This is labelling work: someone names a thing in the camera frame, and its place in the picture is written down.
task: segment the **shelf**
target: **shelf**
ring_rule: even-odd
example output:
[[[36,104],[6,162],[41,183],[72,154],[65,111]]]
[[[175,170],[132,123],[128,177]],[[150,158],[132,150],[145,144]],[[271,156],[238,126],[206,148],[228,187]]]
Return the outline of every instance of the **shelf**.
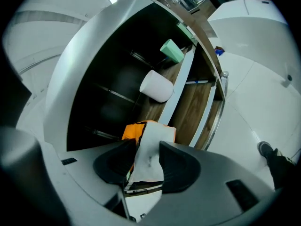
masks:
[[[69,131],[69,122],[70,120],[76,121],[76,117],[82,113],[79,110],[73,115],[74,119],[71,118],[75,97],[81,90],[81,85],[84,85],[82,80],[91,66],[91,61],[97,62],[100,68],[110,68],[110,64],[105,63],[103,57],[99,56],[99,60],[95,60],[100,49],[117,30],[124,27],[129,20],[134,19],[140,11],[152,4],[154,2],[151,0],[119,0],[84,24],[66,46],[52,74],[45,103],[45,141],[51,143],[57,151],[67,151],[67,135],[72,134]],[[117,89],[111,89],[123,95]]]
[[[206,150],[209,146],[221,119],[223,103],[224,102],[222,100],[213,101],[207,122],[194,148],[198,150]]]
[[[207,121],[216,86],[186,84],[169,126],[175,127],[175,142],[194,147]]]
[[[215,81],[215,76],[210,70],[210,61],[208,61],[206,58],[207,57],[204,55],[202,47],[198,43],[187,81]]]
[[[174,93],[165,103],[158,103],[146,98],[138,121],[153,120],[164,125],[169,123],[182,94],[194,58],[192,50],[185,49],[183,53],[185,57],[182,62],[159,72],[174,84]]]

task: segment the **wooden shelf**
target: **wooden shelf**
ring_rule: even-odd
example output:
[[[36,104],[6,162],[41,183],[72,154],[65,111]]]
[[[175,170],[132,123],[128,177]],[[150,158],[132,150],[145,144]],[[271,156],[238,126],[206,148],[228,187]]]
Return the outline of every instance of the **wooden shelf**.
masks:
[[[175,127],[175,142],[194,146],[200,136],[212,105],[213,83],[186,84],[169,126]]]
[[[212,133],[212,130],[214,130],[214,122],[219,119],[217,116],[222,103],[222,100],[213,101],[206,125],[204,126],[201,136],[199,137],[194,148],[198,150],[206,150],[206,145],[210,138],[210,134]]]

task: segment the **black plastic part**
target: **black plastic part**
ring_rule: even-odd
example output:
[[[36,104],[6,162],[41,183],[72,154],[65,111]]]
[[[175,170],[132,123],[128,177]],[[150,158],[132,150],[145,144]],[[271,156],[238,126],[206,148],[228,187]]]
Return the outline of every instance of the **black plastic part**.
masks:
[[[154,186],[160,186],[162,184],[163,184],[163,181],[158,181],[158,182],[133,182],[133,184],[129,188],[129,191],[140,190],[140,189],[150,188],[150,187],[154,187]]]
[[[159,163],[164,173],[163,194],[184,191],[201,172],[197,159],[163,141],[160,142]]]
[[[67,212],[61,202],[43,160],[39,142],[32,135],[15,128],[0,127],[0,175],[5,210],[10,221],[22,217],[30,225],[69,225]],[[37,215],[45,219],[40,221]]]
[[[249,189],[247,189],[242,181],[233,180],[226,184],[243,211],[249,210],[258,203],[258,200]]]
[[[120,201],[112,210],[113,213],[118,214],[119,216],[123,218],[127,218],[126,211],[124,209],[122,201]]]
[[[94,171],[105,182],[117,184],[124,189],[136,151],[136,140],[125,140],[123,145],[97,157],[93,163]]]
[[[2,23],[0,25],[1,32],[3,33],[6,25],[11,19],[14,11],[18,8],[20,3],[23,0],[2,0],[1,4],[3,9]],[[278,6],[281,13],[284,15],[286,21],[288,22],[290,29],[293,33],[293,36],[296,40],[299,49],[301,48],[301,36],[300,36],[300,23],[298,17],[295,15],[295,12],[292,12],[292,8],[297,8],[299,0],[273,0],[273,2]],[[3,66],[7,65],[7,60],[4,58],[3,45],[1,46],[0,60]],[[3,86],[1,87],[3,91],[2,100],[7,103],[16,103],[16,101],[11,100],[13,96],[18,97],[19,94],[10,87],[10,84],[13,84],[9,81],[9,78],[6,79],[6,72],[1,71],[2,77],[5,78],[1,82]],[[7,106],[3,106],[1,110],[1,121],[8,122],[14,121],[14,118],[18,118],[20,114],[19,111],[14,111],[15,114],[10,112],[11,109]],[[301,172],[300,163],[296,167],[295,175],[288,177],[288,184],[281,192],[279,198],[271,205],[271,207],[266,211],[262,212],[262,218],[259,218],[255,224],[273,224],[279,223],[279,221],[285,220],[286,224],[298,222],[300,208],[296,206],[295,202],[300,202],[301,200],[301,183],[299,180],[299,175]],[[5,175],[0,168],[1,176],[1,186],[2,186],[2,204],[5,205],[2,209],[2,220],[10,220],[10,223],[13,224],[25,224],[30,222],[31,225],[57,225],[48,217],[45,217],[39,210],[33,209],[31,207],[31,202],[29,198],[21,196],[22,185],[16,185],[13,183],[12,179]],[[11,217],[12,213],[17,215],[17,217]],[[245,222],[242,224],[250,223],[249,218],[246,218]]]
[[[4,56],[4,51],[0,51],[0,57]],[[8,63],[1,66],[0,86],[5,89],[0,94],[0,125],[15,127],[31,92],[22,84],[14,67]]]
[[[68,159],[65,159],[65,160],[62,160],[62,164],[65,166],[65,165],[68,165],[70,163],[73,163],[73,162],[76,162],[77,160],[73,157],[71,158],[68,158]]]
[[[135,223],[137,223],[137,220],[136,220],[136,218],[135,218],[135,217],[133,217],[133,216],[130,216],[130,220],[131,220],[131,221],[133,221],[133,222],[135,222]]]

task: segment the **black shoe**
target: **black shoe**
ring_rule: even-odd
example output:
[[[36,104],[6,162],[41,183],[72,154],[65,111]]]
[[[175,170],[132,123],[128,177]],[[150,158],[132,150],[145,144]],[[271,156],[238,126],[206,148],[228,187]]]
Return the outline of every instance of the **black shoe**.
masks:
[[[260,155],[265,157],[265,159],[268,159],[269,156],[274,152],[273,148],[266,141],[261,141],[260,143],[258,143],[257,148]]]

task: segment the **white curved surface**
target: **white curved surface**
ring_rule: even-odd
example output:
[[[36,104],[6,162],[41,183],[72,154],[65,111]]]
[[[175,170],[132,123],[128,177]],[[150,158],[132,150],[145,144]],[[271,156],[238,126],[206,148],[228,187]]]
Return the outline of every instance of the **white curved surface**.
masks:
[[[161,74],[151,70],[142,81],[139,91],[162,103],[171,97],[174,85]]]
[[[218,39],[212,42],[221,46]],[[283,155],[298,159],[301,95],[292,86],[283,87],[278,74],[252,60],[228,52],[218,58],[222,70],[229,72],[229,93],[208,151],[230,157],[274,188],[256,145],[267,141]]]
[[[152,3],[151,0],[119,0],[89,20],[67,45],[55,67],[45,105],[45,141],[57,151],[67,149],[72,104],[95,55],[117,28]]]
[[[170,99],[166,102],[165,107],[158,120],[158,123],[168,125],[184,89],[193,58],[194,53],[192,50],[186,53],[178,77],[174,83],[174,92],[171,95]]]
[[[271,69],[301,93],[300,55],[290,29],[277,7],[261,0],[237,0],[222,4],[208,19],[226,52]]]

